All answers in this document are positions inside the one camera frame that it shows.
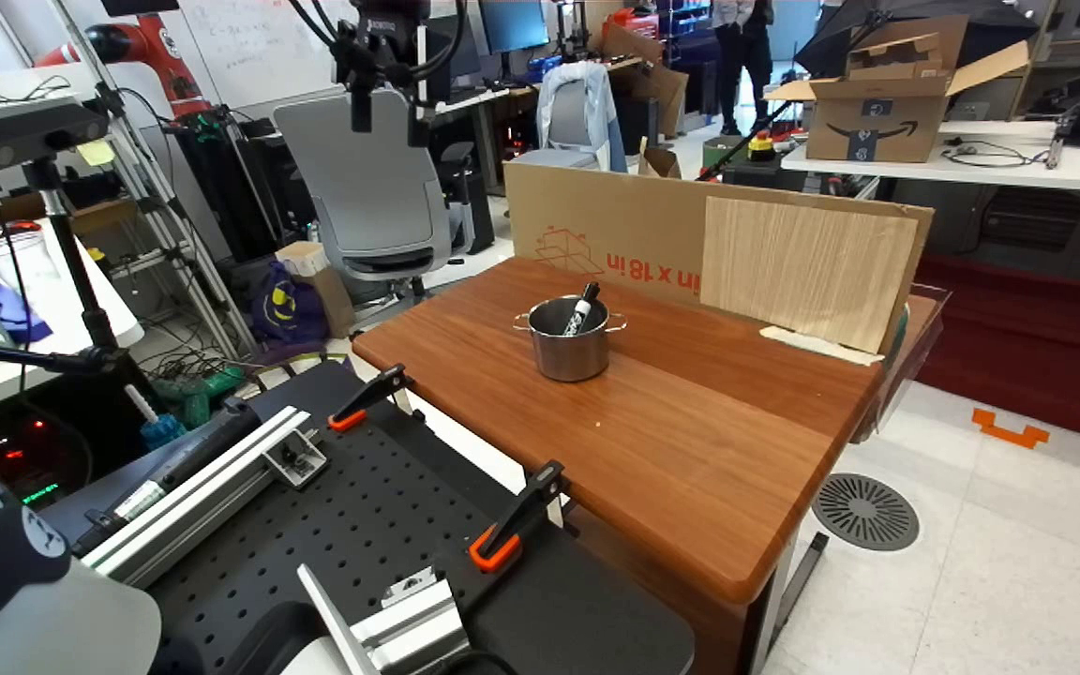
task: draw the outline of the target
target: floor drain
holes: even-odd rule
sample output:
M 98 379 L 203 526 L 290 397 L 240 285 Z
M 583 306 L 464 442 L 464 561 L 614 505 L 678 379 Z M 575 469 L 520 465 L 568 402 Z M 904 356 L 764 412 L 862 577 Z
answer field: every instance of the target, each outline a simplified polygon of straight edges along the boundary
M 899 552 L 920 537 L 912 502 L 880 479 L 834 472 L 813 499 L 813 519 L 842 540 L 870 552 Z

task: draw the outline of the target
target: person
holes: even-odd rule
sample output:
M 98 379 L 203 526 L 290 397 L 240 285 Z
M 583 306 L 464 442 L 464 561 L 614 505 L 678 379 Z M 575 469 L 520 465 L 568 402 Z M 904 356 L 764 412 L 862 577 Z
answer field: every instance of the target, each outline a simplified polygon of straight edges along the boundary
M 774 0 L 714 0 L 714 29 L 722 44 L 722 110 L 723 136 L 739 136 L 735 101 L 739 76 L 750 71 L 758 121 L 770 117 L 764 87 L 774 76 L 770 56 Z

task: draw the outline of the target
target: red floor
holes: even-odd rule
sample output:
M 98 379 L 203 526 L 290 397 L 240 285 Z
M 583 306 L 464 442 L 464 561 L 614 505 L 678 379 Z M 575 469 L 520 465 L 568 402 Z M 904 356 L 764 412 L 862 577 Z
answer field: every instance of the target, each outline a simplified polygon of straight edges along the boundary
M 927 260 L 952 289 L 922 381 L 1080 431 L 1080 285 Z

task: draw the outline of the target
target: wooden board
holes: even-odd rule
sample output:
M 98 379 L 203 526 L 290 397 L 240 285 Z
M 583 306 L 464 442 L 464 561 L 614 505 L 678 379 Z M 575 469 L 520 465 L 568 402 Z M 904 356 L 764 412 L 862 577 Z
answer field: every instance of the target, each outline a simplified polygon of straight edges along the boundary
M 834 201 L 722 197 L 704 205 L 700 302 L 880 354 L 917 276 L 929 217 Z

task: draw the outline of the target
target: stainless steel pot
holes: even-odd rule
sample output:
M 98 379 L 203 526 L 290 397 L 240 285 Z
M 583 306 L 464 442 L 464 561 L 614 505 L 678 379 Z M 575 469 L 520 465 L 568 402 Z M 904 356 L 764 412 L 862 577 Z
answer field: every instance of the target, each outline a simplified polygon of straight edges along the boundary
M 519 330 L 532 337 L 535 370 L 554 381 L 587 381 L 609 370 L 609 335 L 628 330 L 613 324 L 613 312 L 595 300 L 579 335 L 568 335 L 579 296 L 532 302 L 519 314 Z

